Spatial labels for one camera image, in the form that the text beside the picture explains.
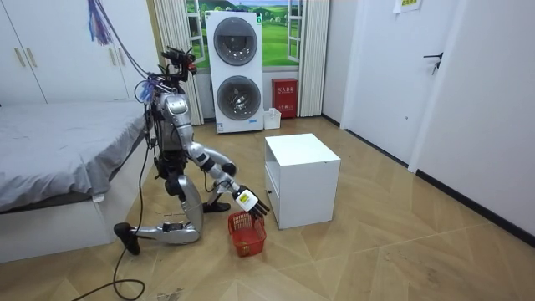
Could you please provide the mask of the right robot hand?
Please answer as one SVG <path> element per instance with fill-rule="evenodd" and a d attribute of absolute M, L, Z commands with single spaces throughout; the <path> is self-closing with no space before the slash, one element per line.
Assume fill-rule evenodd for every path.
<path fill-rule="evenodd" d="M 253 219 L 263 218 L 270 212 L 270 208 L 246 186 L 240 186 L 232 193 L 236 203 L 247 212 Z"/>

